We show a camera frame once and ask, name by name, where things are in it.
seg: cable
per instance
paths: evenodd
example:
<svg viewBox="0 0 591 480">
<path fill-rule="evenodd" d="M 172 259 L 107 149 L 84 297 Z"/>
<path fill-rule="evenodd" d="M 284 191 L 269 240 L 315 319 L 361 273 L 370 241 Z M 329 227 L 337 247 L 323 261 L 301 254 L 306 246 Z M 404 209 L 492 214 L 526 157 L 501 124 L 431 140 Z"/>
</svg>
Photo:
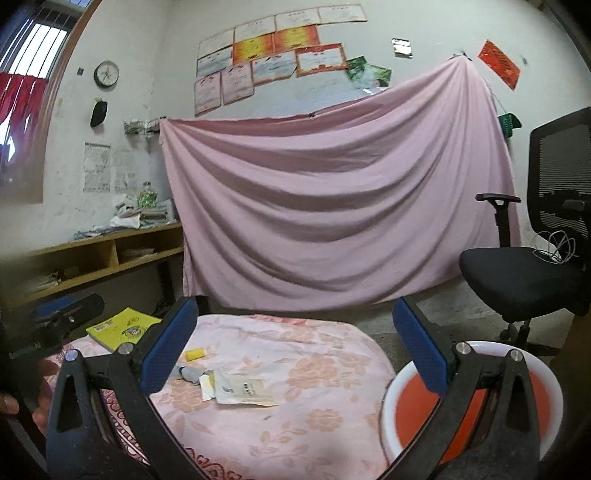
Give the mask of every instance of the cable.
<svg viewBox="0 0 591 480">
<path fill-rule="evenodd" d="M 548 240 L 542 236 L 543 233 L 548 235 Z M 546 249 L 536 246 L 538 237 L 547 243 Z M 547 231 L 539 232 L 535 234 L 530 247 L 534 249 L 532 252 L 534 256 L 546 263 L 564 265 L 571 258 L 577 256 L 574 254 L 577 248 L 577 242 L 574 238 L 570 238 L 564 230 L 557 230 L 552 233 Z"/>
</svg>

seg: wooden shelf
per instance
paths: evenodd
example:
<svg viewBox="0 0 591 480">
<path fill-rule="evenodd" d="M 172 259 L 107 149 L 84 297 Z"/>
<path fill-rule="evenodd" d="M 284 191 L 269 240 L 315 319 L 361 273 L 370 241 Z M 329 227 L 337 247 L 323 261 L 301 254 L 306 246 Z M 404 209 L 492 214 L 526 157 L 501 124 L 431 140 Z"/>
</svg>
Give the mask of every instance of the wooden shelf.
<svg viewBox="0 0 591 480">
<path fill-rule="evenodd" d="M 123 260 L 126 250 L 137 248 L 151 248 L 154 253 Z M 182 253 L 183 230 L 180 223 L 122 231 L 36 250 L 2 272 L 5 282 L 9 278 L 20 279 L 12 282 L 13 294 L 5 298 L 4 303 L 14 308 L 61 292 L 84 288 L 91 282 Z M 64 278 L 54 287 L 23 294 L 27 278 L 54 271 L 62 273 L 71 267 L 76 267 L 76 276 Z"/>
</svg>

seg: book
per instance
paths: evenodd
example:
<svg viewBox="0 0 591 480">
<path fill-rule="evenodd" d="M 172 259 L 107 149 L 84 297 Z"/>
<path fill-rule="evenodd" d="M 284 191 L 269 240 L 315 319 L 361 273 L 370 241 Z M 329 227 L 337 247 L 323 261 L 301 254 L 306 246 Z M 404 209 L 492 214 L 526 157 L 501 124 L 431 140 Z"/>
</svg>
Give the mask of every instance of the book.
<svg viewBox="0 0 591 480">
<path fill-rule="evenodd" d="M 86 329 L 86 333 L 110 352 L 125 342 L 138 343 L 146 330 L 161 319 L 129 307 L 104 322 Z"/>
</svg>

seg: wall clock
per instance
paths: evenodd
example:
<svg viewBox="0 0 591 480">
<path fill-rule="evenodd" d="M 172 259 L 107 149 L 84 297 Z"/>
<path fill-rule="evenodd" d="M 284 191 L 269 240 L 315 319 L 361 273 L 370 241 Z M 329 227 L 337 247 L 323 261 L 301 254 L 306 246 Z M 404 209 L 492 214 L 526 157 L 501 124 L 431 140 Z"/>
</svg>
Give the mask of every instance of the wall clock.
<svg viewBox="0 0 591 480">
<path fill-rule="evenodd" d="M 119 67 L 106 60 L 95 69 L 95 82 L 101 88 L 112 87 L 119 80 Z"/>
</svg>

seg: green bag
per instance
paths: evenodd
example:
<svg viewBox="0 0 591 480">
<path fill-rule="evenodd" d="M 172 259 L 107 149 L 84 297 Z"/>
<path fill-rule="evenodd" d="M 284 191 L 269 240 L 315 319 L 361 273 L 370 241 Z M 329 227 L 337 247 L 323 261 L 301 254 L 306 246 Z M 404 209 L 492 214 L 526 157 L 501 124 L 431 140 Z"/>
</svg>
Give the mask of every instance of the green bag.
<svg viewBox="0 0 591 480">
<path fill-rule="evenodd" d="M 514 128 L 523 127 L 519 119 L 512 113 L 505 113 L 504 115 L 501 115 L 499 117 L 499 122 L 501 123 L 501 129 L 503 130 L 503 136 L 505 138 L 511 138 L 513 136 Z"/>
</svg>

